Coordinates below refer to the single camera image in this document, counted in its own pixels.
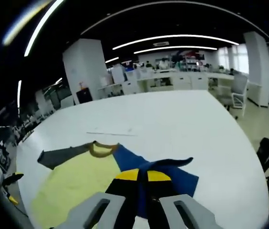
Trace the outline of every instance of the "white cabinet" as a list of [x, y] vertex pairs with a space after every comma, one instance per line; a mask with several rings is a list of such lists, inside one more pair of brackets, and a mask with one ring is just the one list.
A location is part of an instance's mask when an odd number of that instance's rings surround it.
[[140, 93], [140, 87], [136, 81], [126, 81], [122, 83], [124, 94], [137, 94]]
[[206, 76], [191, 76], [193, 90], [208, 90], [208, 78]]
[[139, 70], [139, 78], [140, 79], [148, 79], [148, 78], [151, 78], [152, 75], [154, 74], [152, 68], [139, 68], [138, 70]]
[[188, 76], [171, 77], [174, 90], [191, 90], [191, 79]]
[[132, 71], [125, 72], [125, 73], [126, 73], [128, 81], [136, 81], [140, 79], [140, 72], [138, 69], [134, 69]]

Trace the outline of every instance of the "window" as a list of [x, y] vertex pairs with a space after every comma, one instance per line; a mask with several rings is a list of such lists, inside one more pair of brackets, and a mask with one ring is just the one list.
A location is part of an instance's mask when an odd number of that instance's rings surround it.
[[228, 57], [228, 48], [220, 48], [218, 49], [218, 62], [219, 65], [224, 66], [225, 69], [229, 69], [229, 57]]
[[245, 44], [232, 46], [234, 69], [249, 74], [248, 52]]

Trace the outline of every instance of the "white pillar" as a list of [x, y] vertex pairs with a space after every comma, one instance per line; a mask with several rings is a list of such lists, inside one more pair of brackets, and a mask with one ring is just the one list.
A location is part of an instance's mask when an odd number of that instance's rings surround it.
[[107, 74], [101, 41], [79, 39], [63, 53], [63, 63], [75, 104], [80, 84], [89, 88], [93, 100], [100, 99], [100, 78]]
[[235, 69], [232, 47], [228, 48], [228, 59], [229, 59], [229, 68]]
[[37, 91], [35, 97], [41, 115], [45, 115], [48, 112], [48, 103], [44, 98], [42, 90]]
[[260, 106], [269, 102], [269, 53], [265, 39], [256, 32], [244, 33], [249, 59], [249, 80], [260, 85]]

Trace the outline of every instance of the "person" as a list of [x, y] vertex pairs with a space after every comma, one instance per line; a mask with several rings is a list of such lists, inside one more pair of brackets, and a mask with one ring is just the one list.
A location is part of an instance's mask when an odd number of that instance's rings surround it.
[[165, 60], [165, 58], [162, 58], [159, 62], [159, 68], [160, 69], [168, 69], [168, 61]]
[[152, 68], [153, 66], [151, 65], [151, 63], [149, 63], [149, 61], [146, 61], [146, 68]]
[[234, 75], [234, 69], [233, 68], [230, 69], [229, 75]]

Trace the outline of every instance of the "white desk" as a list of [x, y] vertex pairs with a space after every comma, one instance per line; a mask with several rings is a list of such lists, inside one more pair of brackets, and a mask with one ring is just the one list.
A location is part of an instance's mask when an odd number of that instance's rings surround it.
[[[87, 133], [95, 128], [135, 136]], [[266, 179], [248, 138], [211, 94], [191, 90], [97, 100], [59, 110], [37, 126], [17, 148], [21, 197], [35, 228], [30, 203], [51, 172], [37, 163], [41, 151], [93, 140], [119, 142], [149, 161], [192, 156], [181, 169], [199, 176], [194, 199], [224, 229], [260, 229], [268, 218]], [[147, 221], [137, 218], [134, 228], [148, 228]]]
[[128, 86], [127, 82], [123, 83], [115, 83], [112, 85], [108, 85], [105, 87], [99, 88], [99, 91], [103, 91], [103, 95], [101, 97], [106, 97], [106, 89], [111, 88], [111, 91], [114, 91], [115, 86], [121, 86], [125, 94], [137, 94], [142, 92], [147, 92], [148, 86], [146, 82], [148, 80], [161, 79], [161, 78], [170, 78], [173, 84], [174, 90], [207, 90], [208, 89], [208, 80], [210, 78], [219, 79], [219, 84], [221, 84], [221, 80], [233, 80], [233, 75], [227, 75], [224, 73], [208, 73], [208, 72], [180, 72], [176, 69], [168, 69], [168, 70], [157, 70], [155, 72], [148, 72], [143, 75], [139, 79], [136, 76], [138, 73], [133, 73], [132, 78], [129, 81], [131, 86]]

